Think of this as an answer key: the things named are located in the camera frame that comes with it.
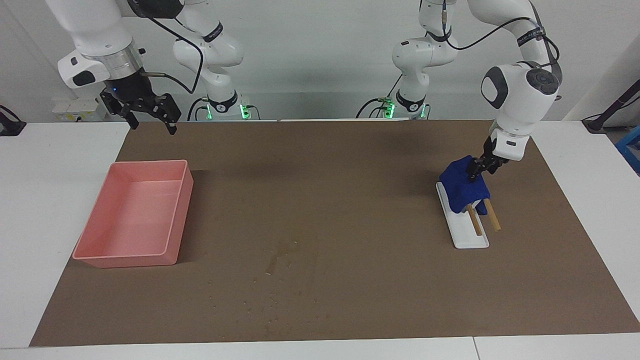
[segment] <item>blue cloth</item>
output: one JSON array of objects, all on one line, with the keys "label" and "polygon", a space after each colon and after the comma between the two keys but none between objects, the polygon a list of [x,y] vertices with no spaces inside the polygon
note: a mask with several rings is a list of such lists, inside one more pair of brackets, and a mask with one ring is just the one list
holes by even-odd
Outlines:
[{"label": "blue cloth", "polygon": [[[467,205],[478,200],[491,199],[491,193],[486,187],[482,175],[478,176],[474,182],[469,180],[467,167],[471,161],[473,161],[471,155],[454,161],[440,175],[440,182],[444,185],[449,198],[449,206],[457,214],[464,211]],[[476,206],[476,211],[480,215],[487,214],[484,201]]]}]

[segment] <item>white wall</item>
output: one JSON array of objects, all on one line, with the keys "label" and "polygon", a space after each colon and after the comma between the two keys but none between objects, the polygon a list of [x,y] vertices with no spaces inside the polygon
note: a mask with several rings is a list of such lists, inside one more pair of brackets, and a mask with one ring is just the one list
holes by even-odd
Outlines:
[{"label": "white wall", "polygon": [[[640,79],[640,35],[602,76],[599,82],[569,111],[564,120],[581,120],[601,114]],[[618,110],[605,126],[640,125],[640,102]]]},{"label": "white wall", "polygon": [[[60,28],[42,0],[4,1],[28,31],[47,60],[56,63],[73,50],[68,35]],[[242,65],[231,69],[238,90],[248,94],[260,107],[263,118],[353,117],[364,101],[386,95],[398,70],[390,54],[394,44],[424,34],[418,20],[418,0],[215,0],[225,31],[246,47]],[[563,100],[548,118],[559,120],[602,77],[614,60],[638,33],[640,1],[599,0],[535,1],[550,37],[562,50],[564,69]],[[456,38],[468,44],[492,27],[471,16],[459,1]],[[164,71],[183,79],[193,73],[173,59],[171,35],[143,19],[126,19],[136,43],[147,49],[145,68]],[[30,121],[50,121],[51,97],[67,96],[53,71],[38,69],[39,86],[25,82],[20,73],[34,66],[25,54],[6,54],[2,34],[0,99],[28,113]],[[461,53],[455,63],[429,70],[431,89],[428,102],[432,118],[490,118],[493,109],[482,99],[479,88],[484,73],[493,65],[520,60],[513,36],[501,31]],[[154,80],[156,92],[177,95],[187,106],[193,96],[178,95],[178,86]],[[35,94],[42,103],[26,109],[22,95]],[[76,90],[80,96],[97,94],[99,86]]]}]

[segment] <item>black strap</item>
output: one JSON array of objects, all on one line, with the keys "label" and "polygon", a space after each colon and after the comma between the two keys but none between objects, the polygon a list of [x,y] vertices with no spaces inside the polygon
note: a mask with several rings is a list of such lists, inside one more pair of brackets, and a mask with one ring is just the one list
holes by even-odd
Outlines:
[{"label": "black strap", "polygon": [[224,26],[222,26],[221,22],[218,22],[218,26],[216,26],[215,29],[213,29],[213,31],[208,34],[207,36],[203,37],[205,42],[212,42],[213,40],[215,40],[218,36],[220,36],[220,34],[222,34],[222,30],[224,30]]},{"label": "black strap", "polygon": [[213,101],[211,99],[209,99],[209,104],[211,106],[213,106],[213,108],[221,114],[224,114],[226,112],[229,111],[229,109],[231,109],[231,107],[233,105],[235,105],[235,103],[238,101],[238,92],[234,91],[234,95],[231,97],[231,99],[223,101],[223,102],[217,102],[217,101]]},{"label": "black strap", "polygon": [[400,91],[399,90],[396,93],[396,99],[398,100],[398,104],[402,105],[410,113],[415,113],[416,111],[418,111],[420,109],[420,106],[422,106],[422,104],[424,104],[424,100],[426,98],[427,97],[425,95],[422,98],[422,100],[420,100],[420,101],[411,101],[411,100],[407,100],[404,97],[402,97],[402,95],[400,95]]},{"label": "black strap", "polygon": [[537,38],[538,40],[542,40],[542,37],[546,34],[547,32],[545,31],[544,27],[540,26],[539,28],[535,28],[518,38],[518,46],[523,46],[524,44],[535,38]]}]

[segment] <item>blue object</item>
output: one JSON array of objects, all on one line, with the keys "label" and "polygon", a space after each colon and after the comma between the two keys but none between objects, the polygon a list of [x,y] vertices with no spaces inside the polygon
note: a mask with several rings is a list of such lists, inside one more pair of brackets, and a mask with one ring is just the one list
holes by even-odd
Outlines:
[{"label": "blue object", "polygon": [[[453,212],[460,214],[467,205],[478,200],[491,199],[491,193],[486,187],[482,175],[472,182],[467,174],[467,167],[473,161],[471,155],[452,162],[447,170],[440,175],[440,182],[444,185],[444,190],[449,198],[449,207]],[[487,210],[484,201],[476,206],[476,211],[480,215],[486,215]]]},{"label": "blue object", "polygon": [[631,151],[631,147],[638,149],[638,142],[640,142],[640,126],[637,126],[631,130],[627,136],[622,138],[622,140],[616,144],[616,149],[620,151],[620,154],[622,154],[627,163],[640,174],[640,160],[638,160],[636,155]]}]

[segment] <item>black cable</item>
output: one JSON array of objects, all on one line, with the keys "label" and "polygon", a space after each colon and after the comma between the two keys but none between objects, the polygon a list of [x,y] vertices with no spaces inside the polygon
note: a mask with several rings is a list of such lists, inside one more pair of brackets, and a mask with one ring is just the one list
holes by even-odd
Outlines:
[{"label": "black cable", "polygon": [[380,106],[379,108],[375,108],[375,109],[371,110],[371,113],[369,114],[369,119],[371,119],[371,117],[373,116],[373,113],[374,113],[376,110],[378,111],[378,114],[376,115],[376,119],[377,119],[378,117],[380,117],[380,111],[381,111],[381,110],[384,110],[384,109],[385,109],[385,107],[384,107],[384,106]]},{"label": "black cable", "polygon": [[[396,80],[396,83],[394,84],[394,86],[391,88],[391,90],[389,90],[389,94],[387,94],[387,97],[390,97],[391,94],[394,92],[394,90],[396,89],[396,86],[400,82],[400,79],[402,79],[402,74],[401,73],[400,73],[400,76],[398,76],[398,80]],[[380,116],[380,111],[378,111],[378,113],[376,114],[376,118],[378,118],[379,116]]]},{"label": "black cable", "polygon": [[360,118],[360,114],[362,114],[362,112],[366,109],[367,106],[369,106],[370,104],[379,101],[378,98],[375,99],[371,99],[369,101],[367,101],[364,105],[362,105],[362,107],[360,108],[360,111],[358,111],[358,115],[356,115],[356,119]]},{"label": "black cable", "polygon": [[[630,101],[630,102],[626,103],[624,106],[622,106],[620,109],[616,110],[614,113],[616,113],[616,112],[618,112],[618,111],[620,111],[620,110],[622,110],[624,108],[628,108],[629,106],[633,105],[638,100],[640,100],[640,96],[636,97],[633,101]],[[594,117],[599,117],[599,116],[602,116],[603,114],[604,113],[599,113],[598,115],[592,115],[592,116],[586,117],[586,118],[584,118],[584,119],[582,119],[580,121],[585,121],[585,120],[592,119]]]},{"label": "black cable", "polygon": [[194,47],[194,49],[196,49],[198,51],[198,53],[200,54],[200,66],[198,66],[198,72],[196,73],[196,79],[193,82],[193,88],[191,90],[189,90],[189,88],[180,80],[174,78],[171,75],[162,73],[162,78],[167,78],[169,80],[173,80],[174,82],[176,82],[178,85],[180,85],[183,89],[185,89],[189,94],[193,94],[196,91],[196,87],[198,86],[198,80],[200,79],[200,73],[202,73],[202,67],[204,65],[204,53],[202,53],[202,50],[200,49],[199,46],[197,46],[196,44],[192,43],[189,39],[185,38],[184,36],[176,33],[174,30],[171,30],[170,28],[167,28],[166,26],[162,25],[158,20],[155,20],[152,17],[147,17],[149,20],[151,20],[154,24],[158,25],[160,28],[163,28],[165,31],[167,31],[169,34],[177,37],[178,39],[186,42],[187,44],[191,45]]},{"label": "black cable", "polygon": [[187,115],[187,121],[191,121],[191,114],[193,113],[193,109],[196,107],[196,105],[200,101],[205,101],[205,100],[202,98],[199,98],[198,100],[194,101],[193,104],[191,104],[191,107],[189,108],[189,114]]},{"label": "black cable", "polygon": [[547,67],[547,66],[553,66],[553,65],[558,63],[558,60],[560,60],[560,49],[558,48],[556,43],[551,41],[551,39],[549,39],[546,35],[544,35],[543,38],[554,48],[554,50],[556,51],[556,55],[552,56],[553,58],[551,59],[550,62],[548,62],[548,63],[546,63],[544,65],[540,65],[539,68],[543,68],[543,67]]},{"label": "black cable", "polygon": [[196,121],[198,121],[198,111],[200,111],[200,110],[207,110],[207,111],[209,111],[209,108],[208,108],[208,107],[206,107],[206,106],[201,106],[201,107],[199,107],[199,108],[196,110],[196,115],[195,115]]},{"label": "black cable", "polygon": [[258,113],[258,120],[262,120],[262,117],[260,117],[260,110],[258,109],[258,107],[256,105],[247,105],[246,108],[247,109],[255,109],[255,112]]},{"label": "black cable", "polygon": [[15,117],[15,120],[18,120],[19,122],[22,122],[22,120],[20,120],[18,115],[16,115],[13,111],[9,110],[6,106],[0,105],[0,109],[6,111],[9,115]]},{"label": "black cable", "polygon": [[[456,47],[456,46],[454,46],[453,44],[451,44],[451,42],[449,41],[449,37],[446,37],[446,39],[447,39],[447,44],[449,44],[449,46],[451,46],[451,47],[452,47],[453,49],[455,49],[455,50],[459,50],[459,51],[467,50],[468,48],[470,48],[470,47],[474,47],[474,46],[476,46],[477,44],[479,44],[480,42],[482,42],[483,40],[485,40],[486,38],[490,37],[490,36],[491,36],[491,35],[493,35],[496,31],[498,31],[498,30],[500,30],[500,29],[504,28],[505,26],[507,26],[507,25],[509,25],[509,24],[511,24],[511,23],[514,23],[514,22],[516,22],[516,21],[521,21],[521,20],[533,21],[530,17],[517,17],[517,18],[515,18],[515,19],[511,19],[511,20],[509,20],[509,21],[505,22],[504,24],[502,24],[502,25],[498,26],[497,28],[495,28],[495,29],[491,30],[487,35],[485,35],[485,36],[481,37],[481,38],[480,38],[480,39],[478,39],[477,41],[473,42],[471,45],[467,45],[467,46],[463,46],[463,47]],[[443,24],[443,26],[442,26],[442,27],[443,27],[443,29],[446,29],[446,28],[447,28],[447,24]]]}]

